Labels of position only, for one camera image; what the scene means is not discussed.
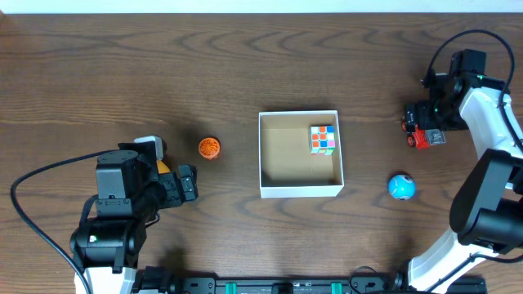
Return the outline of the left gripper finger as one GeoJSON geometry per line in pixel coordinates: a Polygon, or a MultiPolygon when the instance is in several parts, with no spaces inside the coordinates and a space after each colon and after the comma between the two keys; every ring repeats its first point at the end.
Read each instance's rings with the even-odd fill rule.
{"type": "Polygon", "coordinates": [[[194,201],[199,196],[197,185],[193,179],[182,179],[181,189],[185,201],[194,201]]]}
{"type": "Polygon", "coordinates": [[[197,181],[196,166],[190,164],[183,164],[178,166],[179,176],[182,182],[190,182],[195,184],[197,181]]]}

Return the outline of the red toy truck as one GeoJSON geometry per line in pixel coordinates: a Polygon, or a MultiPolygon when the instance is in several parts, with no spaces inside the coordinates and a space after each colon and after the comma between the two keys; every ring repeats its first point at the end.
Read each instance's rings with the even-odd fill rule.
{"type": "Polygon", "coordinates": [[[401,122],[401,127],[402,130],[407,134],[408,145],[418,150],[427,149],[435,145],[443,145],[446,143],[444,132],[438,129],[423,130],[419,129],[418,125],[415,125],[413,127],[413,131],[410,131],[410,127],[407,127],[405,120],[401,122]]]}

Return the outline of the blue toy ball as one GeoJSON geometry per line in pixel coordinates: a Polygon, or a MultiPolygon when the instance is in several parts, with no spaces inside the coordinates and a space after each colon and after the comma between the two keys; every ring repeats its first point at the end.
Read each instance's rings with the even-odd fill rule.
{"type": "Polygon", "coordinates": [[[416,184],[408,175],[394,175],[388,182],[389,194],[397,200],[409,200],[416,193],[416,184]]]}

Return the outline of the white cardboard box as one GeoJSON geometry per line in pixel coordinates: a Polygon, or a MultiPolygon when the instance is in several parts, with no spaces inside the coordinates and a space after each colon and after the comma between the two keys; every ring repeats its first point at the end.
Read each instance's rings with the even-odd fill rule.
{"type": "Polygon", "coordinates": [[[336,110],[260,112],[258,162],[262,198],[335,197],[345,186],[336,110]],[[310,127],[332,125],[336,148],[311,155],[310,127]]]}

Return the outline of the colourful puzzle cube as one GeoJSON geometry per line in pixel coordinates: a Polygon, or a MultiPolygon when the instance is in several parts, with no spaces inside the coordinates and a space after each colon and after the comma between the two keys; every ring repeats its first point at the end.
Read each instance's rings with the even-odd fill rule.
{"type": "Polygon", "coordinates": [[[330,156],[334,153],[336,148],[334,126],[311,126],[309,139],[311,155],[330,156]]]}

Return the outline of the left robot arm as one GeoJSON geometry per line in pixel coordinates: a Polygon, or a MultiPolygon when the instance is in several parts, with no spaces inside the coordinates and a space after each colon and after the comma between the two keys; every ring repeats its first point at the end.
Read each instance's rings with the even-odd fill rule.
{"type": "Polygon", "coordinates": [[[97,196],[86,201],[79,227],[70,239],[78,293],[180,293],[182,281],[159,267],[138,268],[148,227],[159,211],[198,196],[197,170],[181,165],[170,171],[157,136],[121,143],[100,155],[97,196]]]}

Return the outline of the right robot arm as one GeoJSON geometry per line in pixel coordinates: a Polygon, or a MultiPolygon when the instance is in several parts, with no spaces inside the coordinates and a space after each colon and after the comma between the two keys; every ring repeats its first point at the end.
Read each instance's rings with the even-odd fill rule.
{"type": "Polygon", "coordinates": [[[522,246],[522,202],[503,198],[522,192],[522,130],[506,83],[485,76],[486,54],[453,54],[448,73],[433,70],[422,84],[428,100],[405,106],[408,144],[425,149],[445,143],[446,131],[469,131],[478,162],[454,196],[449,228],[396,275],[395,287],[418,292],[478,292],[462,276],[483,261],[508,263],[522,246]]]}

